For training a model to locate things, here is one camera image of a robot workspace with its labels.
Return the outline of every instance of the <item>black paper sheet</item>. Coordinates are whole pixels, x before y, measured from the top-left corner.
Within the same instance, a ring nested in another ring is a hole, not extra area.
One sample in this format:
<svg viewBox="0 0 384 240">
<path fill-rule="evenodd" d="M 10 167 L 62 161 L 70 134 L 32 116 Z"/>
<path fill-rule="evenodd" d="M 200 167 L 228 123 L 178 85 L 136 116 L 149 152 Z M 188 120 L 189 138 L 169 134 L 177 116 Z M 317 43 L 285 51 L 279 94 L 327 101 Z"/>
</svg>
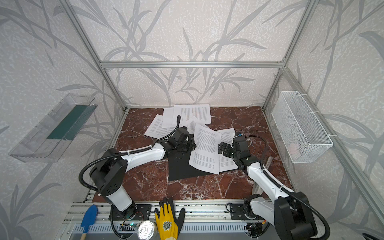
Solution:
<svg viewBox="0 0 384 240">
<path fill-rule="evenodd" d="M 189 157 L 191 153 L 176 153 L 168 158 L 168 181 L 174 181 L 189 177 L 198 177 L 212 174 L 198 170 L 189 165 Z"/>
</svg>

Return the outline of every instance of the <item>red marble surface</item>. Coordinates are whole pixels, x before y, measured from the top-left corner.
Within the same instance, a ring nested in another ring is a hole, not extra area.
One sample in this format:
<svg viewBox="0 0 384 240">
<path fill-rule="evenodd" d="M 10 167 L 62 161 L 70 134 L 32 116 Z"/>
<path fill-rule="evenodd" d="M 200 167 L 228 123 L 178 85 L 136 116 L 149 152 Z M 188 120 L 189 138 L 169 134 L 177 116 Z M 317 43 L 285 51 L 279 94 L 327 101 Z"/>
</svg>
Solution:
<svg viewBox="0 0 384 240">
<path fill-rule="evenodd" d="M 211 108 L 213 130 L 233 127 L 244 135 L 259 135 L 268 141 L 266 156 L 273 158 L 269 171 L 283 184 L 291 187 L 287 174 L 277 153 L 276 145 L 268 129 L 260 107 Z M 144 135 L 156 114 L 163 114 L 162 108 L 131 108 L 122 131 L 118 137 L 116 149 L 130 150 L 152 144 L 153 138 Z M 250 138 L 250 151 L 261 157 L 264 143 Z M 233 170 L 201 177 L 168 181 L 168 160 L 149 162 L 130 170 L 124 177 L 124 188 L 134 201 L 161 200 L 173 197 L 184 199 L 241 199 L 251 195 L 253 180 L 242 171 Z M 105 202 L 95 195 L 93 202 Z"/>
</svg>

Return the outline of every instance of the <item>leaf pattern wallpaper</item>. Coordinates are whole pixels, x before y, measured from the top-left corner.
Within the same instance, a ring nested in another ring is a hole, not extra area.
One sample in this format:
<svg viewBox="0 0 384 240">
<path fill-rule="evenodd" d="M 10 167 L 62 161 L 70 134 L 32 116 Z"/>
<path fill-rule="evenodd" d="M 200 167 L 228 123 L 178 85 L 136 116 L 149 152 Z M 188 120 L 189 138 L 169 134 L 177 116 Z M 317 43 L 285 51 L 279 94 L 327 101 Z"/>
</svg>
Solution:
<svg viewBox="0 0 384 240">
<path fill-rule="evenodd" d="M 306 0 L 71 0 L 102 61 L 281 61 Z M 276 69 L 109 69 L 127 106 L 261 106 Z"/>
<path fill-rule="evenodd" d="M 288 68 L 384 197 L 383 7 L 382 0 L 319 3 Z M 283 78 L 266 112 L 293 185 L 324 213 L 332 239 L 361 239 L 363 232 L 383 238 L 331 149 L 313 163 L 292 164 L 270 115 L 278 93 L 291 90 Z"/>
<path fill-rule="evenodd" d="M 77 175 L 107 148 L 122 107 L 59 3 L 0 2 L 0 239 L 54 239 L 86 189 Z M 93 96 L 98 107 L 56 163 L 8 155 L 62 98 Z"/>
</svg>

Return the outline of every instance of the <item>yellow work glove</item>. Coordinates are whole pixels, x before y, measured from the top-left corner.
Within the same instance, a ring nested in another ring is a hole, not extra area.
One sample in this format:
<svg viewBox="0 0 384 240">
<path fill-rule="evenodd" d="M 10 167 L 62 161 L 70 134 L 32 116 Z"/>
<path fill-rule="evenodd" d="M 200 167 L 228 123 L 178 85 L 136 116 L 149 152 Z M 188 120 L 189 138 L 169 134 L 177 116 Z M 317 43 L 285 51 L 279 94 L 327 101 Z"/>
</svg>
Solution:
<svg viewBox="0 0 384 240">
<path fill-rule="evenodd" d="M 161 240 L 176 240 L 184 223 L 185 209 L 180 210 L 179 218 L 175 217 L 172 198 L 164 198 L 159 202 L 160 212 L 155 209 L 155 219 Z"/>
</svg>

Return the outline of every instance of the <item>blue scraper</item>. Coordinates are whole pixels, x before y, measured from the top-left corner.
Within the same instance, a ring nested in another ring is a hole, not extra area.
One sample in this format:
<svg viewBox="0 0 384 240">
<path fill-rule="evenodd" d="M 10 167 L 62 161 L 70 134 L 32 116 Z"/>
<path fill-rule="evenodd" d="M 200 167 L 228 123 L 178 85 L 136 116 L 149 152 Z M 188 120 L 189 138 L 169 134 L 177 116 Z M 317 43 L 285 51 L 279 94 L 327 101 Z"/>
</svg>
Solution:
<svg viewBox="0 0 384 240">
<path fill-rule="evenodd" d="M 83 221 L 81 222 L 81 227 L 84 227 L 83 234 L 81 235 L 80 240 L 84 240 L 87 233 L 89 226 L 95 223 L 96 220 L 96 215 L 97 215 L 97 206 L 92 205 L 88 208 L 88 210 L 84 214 Z"/>
</svg>

